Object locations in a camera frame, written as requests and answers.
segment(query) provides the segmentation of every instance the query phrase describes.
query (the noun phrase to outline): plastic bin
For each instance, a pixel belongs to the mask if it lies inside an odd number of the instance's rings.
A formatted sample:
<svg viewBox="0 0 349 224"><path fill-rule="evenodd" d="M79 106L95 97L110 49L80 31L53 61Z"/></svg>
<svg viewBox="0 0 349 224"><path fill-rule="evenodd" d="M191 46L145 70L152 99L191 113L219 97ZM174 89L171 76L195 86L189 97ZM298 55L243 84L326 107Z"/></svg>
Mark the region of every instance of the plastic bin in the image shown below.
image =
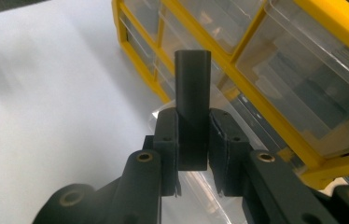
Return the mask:
<svg viewBox="0 0 349 224"><path fill-rule="evenodd" d="M306 170L302 160L291 150L276 130L228 77L221 82L219 88L239 116L258 136L265 148L272 153L280 155L297 174L300 175Z"/></svg>
<svg viewBox="0 0 349 224"><path fill-rule="evenodd" d="M168 10L162 7L160 17L164 22L161 48L166 55L175 62L175 52L180 49L202 49L194 36L180 23L180 21ZM217 84L222 78L223 72L212 61L211 66L211 82Z"/></svg>
<svg viewBox="0 0 349 224"><path fill-rule="evenodd" d="M154 51L148 45L145 39L143 39L143 37L140 36L139 32L137 32L135 27L131 24L129 19L124 14L121 14L119 19L126 27L128 42L132 45L134 51L137 53L137 55L139 55L140 59L146 65L150 74L153 75L153 63L155 55Z"/></svg>
<svg viewBox="0 0 349 224"><path fill-rule="evenodd" d="M145 28L153 40L158 32L160 0L123 0L125 6Z"/></svg>
<svg viewBox="0 0 349 224"><path fill-rule="evenodd" d="M262 0L179 0L227 53L232 53L254 19Z"/></svg>
<svg viewBox="0 0 349 224"><path fill-rule="evenodd" d="M349 153L349 48L292 1L265 10L237 69L321 156Z"/></svg>
<svg viewBox="0 0 349 224"><path fill-rule="evenodd" d="M154 62L155 69L157 71L157 80L160 83L161 88L165 91L170 100L175 99L175 77L169 72L165 64L158 58Z"/></svg>

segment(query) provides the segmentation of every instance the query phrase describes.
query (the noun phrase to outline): drawer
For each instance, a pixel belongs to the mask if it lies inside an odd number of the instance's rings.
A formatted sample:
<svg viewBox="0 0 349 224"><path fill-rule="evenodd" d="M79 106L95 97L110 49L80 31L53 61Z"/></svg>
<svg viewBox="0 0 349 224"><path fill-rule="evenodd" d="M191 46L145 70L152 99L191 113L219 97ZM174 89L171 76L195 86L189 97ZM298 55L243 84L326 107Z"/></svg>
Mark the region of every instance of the drawer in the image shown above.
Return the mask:
<svg viewBox="0 0 349 224"><path fill-rule="evenodd" d="M153 40L158 32L160 0L123 0L125 6L140 22Z"/></svg>
<svg viewBox="0 0 349 224"><path fill-rule="evenodd" d="M175 52L180 49L202 49L194 36L181 24L175 15L166 7L160 10L160 17L163 21L163 33L161 48L175 62ZM223 72L218 65L212 61L211 82L217 84L222 78Z"/></svg>
<svg viewBox="0 0 349 224"><path fill-rule="evenodd" d="M166 95L172 101L175 99L175 77L169 72L160 59L156 59L154 66L157 72L157 81Z"/></svg>
<svg viewBox="0 0 349 224"><path fill-rule="evenodd" d="M349 153L349 48L292 1L265 10L237 69L321 156Z"/></svg>
<svg viewBox="0 0 349 224"><path fill-rule="evenodd" d="M133 50L140 57L143 63L148 68L150 74L154 72L154 58L155 53L143 37L137 32L135 27L131 24L129 19L122 14L119 19L124 24L127 30L127 40L133 47Z"/></svg>
<svg viewBox="0 0 349 224"><path fill-rule="evenodd" d="M233 53L262 0L179 0L227 53Z"/></svg>

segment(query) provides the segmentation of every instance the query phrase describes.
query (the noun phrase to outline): screw hole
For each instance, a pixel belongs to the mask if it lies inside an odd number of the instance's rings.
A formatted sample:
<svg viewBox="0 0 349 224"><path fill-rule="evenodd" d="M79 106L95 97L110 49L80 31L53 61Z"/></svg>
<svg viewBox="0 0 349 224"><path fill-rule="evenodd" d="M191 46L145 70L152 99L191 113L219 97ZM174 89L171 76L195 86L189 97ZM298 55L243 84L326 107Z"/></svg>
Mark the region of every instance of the screw hole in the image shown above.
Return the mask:
<svg viewBox="0 0 349 224"><path fill-rule="evenodd" d="M265 162L273 162L275 160L275 158L268 153L259 153L258 158Z"/></svg>
<svg viewBox="0 0 349 224"><path fill-rule="evenodd" d="M312 214L306 213L302 215L302 220L308 224L321 224L320 219Z"/></svg>
<svg viewBox="0 0 349 224"><path fill-rule="evenodd" d="M152 161L152 155L150 153L143 152L137 156L137 160L142 162Z"/></svg>
<svg viewBox="0 0 349 224"><path fill-rule="evenodd" d="M72 189L61 196L59 204L63 207L73 206L81 202L84 196L85 194L83 191L80 191L79 189Z"/></svg>

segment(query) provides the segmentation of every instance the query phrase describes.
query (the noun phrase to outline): white table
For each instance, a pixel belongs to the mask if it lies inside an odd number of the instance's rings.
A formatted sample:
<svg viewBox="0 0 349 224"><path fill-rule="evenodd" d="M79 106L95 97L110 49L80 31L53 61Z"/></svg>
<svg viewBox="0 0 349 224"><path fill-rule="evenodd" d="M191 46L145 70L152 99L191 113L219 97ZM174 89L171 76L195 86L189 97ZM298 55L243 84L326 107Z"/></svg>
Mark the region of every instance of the white table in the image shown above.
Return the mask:
<svg viewBox="0 0 349 224"><path fill-rule="evenodd" d="M161 101L121 51L110 4L0 13L0 223L31 223L68 184L101 188L151 134ZM163 223L211 223L196 202L164 199Z"/></svg>

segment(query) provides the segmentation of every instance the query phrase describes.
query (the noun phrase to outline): yellow frame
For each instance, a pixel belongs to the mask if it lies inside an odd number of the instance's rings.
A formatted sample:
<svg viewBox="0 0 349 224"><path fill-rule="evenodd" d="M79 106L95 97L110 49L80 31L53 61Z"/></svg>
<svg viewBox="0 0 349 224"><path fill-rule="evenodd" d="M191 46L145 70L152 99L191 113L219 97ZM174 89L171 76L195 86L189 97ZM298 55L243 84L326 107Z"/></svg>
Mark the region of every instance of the yellow frame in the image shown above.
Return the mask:
<svg viewBox="0 0 349 224"><path fill-rule="evenodd" d="M312 8L313 3L320 0L305 0L304 8ZM349 175L349 156L337 157L333 159L325 159L321 157L306 140L292 127L292 125L267 101L267 99L240 73L236 67L236 60L243 51L244 47L257 30L259 24L265 18L263 7L246 31L244 38L236 47L232 54L226 53L218 43L201 27L201 25L187 12L186 9L177 0L161 0L161 3L169 9L177 19L188 29L188 31L198 40L205 48L212 52L213 59L230 77L235 85L244 93L250 102L256 107L261 115L274 127L274 129L282 136L291 149L302 159L308 167L308 171L301 176L301 179L310 187L316 189L324 188L335 177ZM122 11L136 30L145 39L148 45L154 50L156 56L165 64L169 71L174 74L175 67L169 57L161 49L161 38L163 31L163 22L160 18L158 39L154 42L148 33L143 29L142 25L132 15L128 8L123 4L122 0L113 0L114 20L117 25L119 43L124 48L130 59L135 64L136 69L150 88L155 91L163 102L167 102L168 98L163 92L157 80L151 80L150 74L143 62L130 49L131 46L126 42L126 30L119 22L119 13Z"/></svg>
<svg viewBox="0 0 349 224"><path fill-rule="evenodd" d="M294 0L349 47L349 2L346 0Z"/></svg>

